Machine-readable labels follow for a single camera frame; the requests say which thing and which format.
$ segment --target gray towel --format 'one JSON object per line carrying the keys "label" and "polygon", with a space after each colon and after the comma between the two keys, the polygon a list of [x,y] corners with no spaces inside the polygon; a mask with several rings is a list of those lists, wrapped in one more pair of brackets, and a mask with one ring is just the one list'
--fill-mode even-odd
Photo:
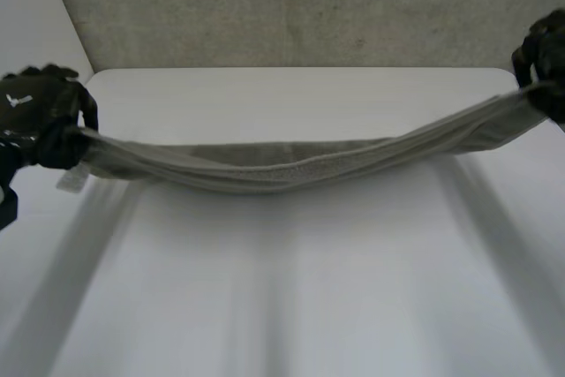
{"label": "gray towel", "polygon": [[229,145],[159,146],[83,129],[84,158],[103,178],[159,178],[216,192],[271,193],[361,177],[433,154],[495,149],[541,123],[524,91],[495,96],[399,137]]}

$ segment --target folded fabric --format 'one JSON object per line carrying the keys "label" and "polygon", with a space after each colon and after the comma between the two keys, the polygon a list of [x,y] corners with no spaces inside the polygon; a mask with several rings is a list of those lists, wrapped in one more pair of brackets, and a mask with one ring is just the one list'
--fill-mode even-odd
{"label": "folded fabric", "polygon": [[159,178],[216,192],[271,193],[361,177],[434,154],[495,149],[541,123],[529,87],[399,137],[227,145],[159,146],[105,137],[92,140],[83,162],[97,177]]}

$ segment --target clothing tag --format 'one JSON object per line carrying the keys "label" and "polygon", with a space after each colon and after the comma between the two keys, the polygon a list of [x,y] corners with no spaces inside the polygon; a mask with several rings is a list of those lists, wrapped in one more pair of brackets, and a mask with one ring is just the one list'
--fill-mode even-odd
{"label": "clothing tag", "polygon": [[85,163],[80,163],[66,171],[56,184],[56,188],[69,193],[80,193],[87,183],[90,169]]}

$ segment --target white table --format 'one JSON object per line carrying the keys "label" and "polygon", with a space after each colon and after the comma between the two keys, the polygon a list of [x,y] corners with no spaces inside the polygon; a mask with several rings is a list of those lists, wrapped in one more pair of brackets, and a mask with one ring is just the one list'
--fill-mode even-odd
{"label": "white table", "polygon": [[[101,132],[184,144],[397,135],[515,86],[500,70],[371,68],[88,83]],[[2,235],[21,266],[0,283],[44,278],[0,301],[1,374],[557,375],[563,164],[544,123],[493,152],[277,196],[94,178],[73,196],[29,170]]]}

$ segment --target concrete wall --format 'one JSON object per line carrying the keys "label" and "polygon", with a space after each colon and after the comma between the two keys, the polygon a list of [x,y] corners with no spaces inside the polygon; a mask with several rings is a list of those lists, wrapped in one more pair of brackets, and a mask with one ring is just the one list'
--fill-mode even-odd
{"label": "concrete wall", "polygon": [[495,66],[563,0],[64,0],[96,70]]}

